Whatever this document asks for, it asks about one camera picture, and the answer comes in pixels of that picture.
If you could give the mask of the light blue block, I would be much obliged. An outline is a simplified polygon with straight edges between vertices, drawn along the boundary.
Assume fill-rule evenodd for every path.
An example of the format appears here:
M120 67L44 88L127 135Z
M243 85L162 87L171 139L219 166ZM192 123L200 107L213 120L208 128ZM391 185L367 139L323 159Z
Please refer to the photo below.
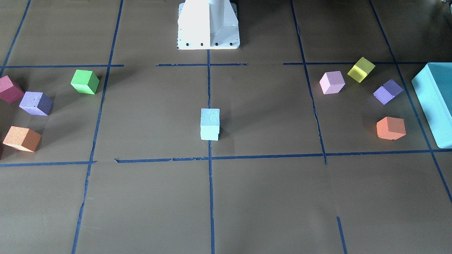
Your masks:
M200 130L201 140L219 140L220 128L218 126L202 126Z
M219 128L220 127L220 109L219 108L202 108L201 109L201 129Z

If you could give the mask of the brown paper table cover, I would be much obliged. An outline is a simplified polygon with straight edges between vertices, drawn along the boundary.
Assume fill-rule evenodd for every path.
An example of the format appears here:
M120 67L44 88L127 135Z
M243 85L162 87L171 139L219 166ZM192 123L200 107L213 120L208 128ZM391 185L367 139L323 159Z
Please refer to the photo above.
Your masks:
M411 82L451 62L447 4L237 0L239 49L177 50L179 4L1 1L1 76L54 101L1 101L1 139L42 135L1 145L2 254L451 253L451 149ZM383 105L389 79L403 91ZM202 108L220 109L219 140L201 140ZM385 117L406 135L379 138Z

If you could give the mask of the pink foam block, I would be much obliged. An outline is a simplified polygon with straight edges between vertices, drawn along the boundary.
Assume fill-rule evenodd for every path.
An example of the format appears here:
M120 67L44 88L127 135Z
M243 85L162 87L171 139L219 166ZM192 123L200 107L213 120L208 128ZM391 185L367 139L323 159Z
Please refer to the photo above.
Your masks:
M339 93L345 86L346 82L343 78L341 71L328 71L325 72L321 80L319 81L321 90L324 95Z

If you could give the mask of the yellow foam block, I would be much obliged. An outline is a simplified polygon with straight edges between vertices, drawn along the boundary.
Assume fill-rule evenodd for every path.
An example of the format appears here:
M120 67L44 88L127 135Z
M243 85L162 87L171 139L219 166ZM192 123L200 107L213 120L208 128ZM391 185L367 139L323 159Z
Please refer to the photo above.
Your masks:
M349 70L347 75L358 83L361 83L375 68L375 65L367 60L365 57L361 57Z

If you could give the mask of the green foam block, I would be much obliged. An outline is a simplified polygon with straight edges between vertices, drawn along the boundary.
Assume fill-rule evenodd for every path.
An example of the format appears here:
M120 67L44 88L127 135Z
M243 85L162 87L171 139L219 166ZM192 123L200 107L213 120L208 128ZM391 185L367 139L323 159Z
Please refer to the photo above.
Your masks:
M73 75L70 84L79 93L94 95L97 92L97 87L100 83L98 77L93 71L77 69Z

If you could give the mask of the orange block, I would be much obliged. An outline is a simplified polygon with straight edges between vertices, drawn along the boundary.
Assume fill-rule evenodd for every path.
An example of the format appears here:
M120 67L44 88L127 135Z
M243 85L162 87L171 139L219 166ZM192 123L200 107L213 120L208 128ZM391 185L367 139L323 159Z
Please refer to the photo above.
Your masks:
M397 140L406 135L405 121L401 118L385 117L376 123L376 130L381 139Z
M19 151L35 152L41 137L32 129L11 126L2 143Z

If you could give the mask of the teal plastic bin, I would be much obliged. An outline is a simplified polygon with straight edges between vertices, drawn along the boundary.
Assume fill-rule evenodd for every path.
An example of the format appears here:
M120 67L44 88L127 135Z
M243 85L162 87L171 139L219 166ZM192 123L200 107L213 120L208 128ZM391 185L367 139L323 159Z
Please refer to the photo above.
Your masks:
M436 145L452 148L452 63L429 62L412 79Z

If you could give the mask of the crimson block near purple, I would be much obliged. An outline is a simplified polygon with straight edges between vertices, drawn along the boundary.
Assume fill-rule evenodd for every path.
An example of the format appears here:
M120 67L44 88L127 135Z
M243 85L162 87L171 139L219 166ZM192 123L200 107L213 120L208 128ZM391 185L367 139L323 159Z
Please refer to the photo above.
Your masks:
M13 103L24 97L25 93L21 86L7 75L0 79L0 98L7 103Z

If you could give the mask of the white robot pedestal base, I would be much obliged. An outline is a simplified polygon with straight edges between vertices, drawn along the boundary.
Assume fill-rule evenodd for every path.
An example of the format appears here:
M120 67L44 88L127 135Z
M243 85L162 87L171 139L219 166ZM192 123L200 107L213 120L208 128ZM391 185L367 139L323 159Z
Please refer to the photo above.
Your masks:
M179 4L177 49L233 50L240 47L237 6L229 0Z

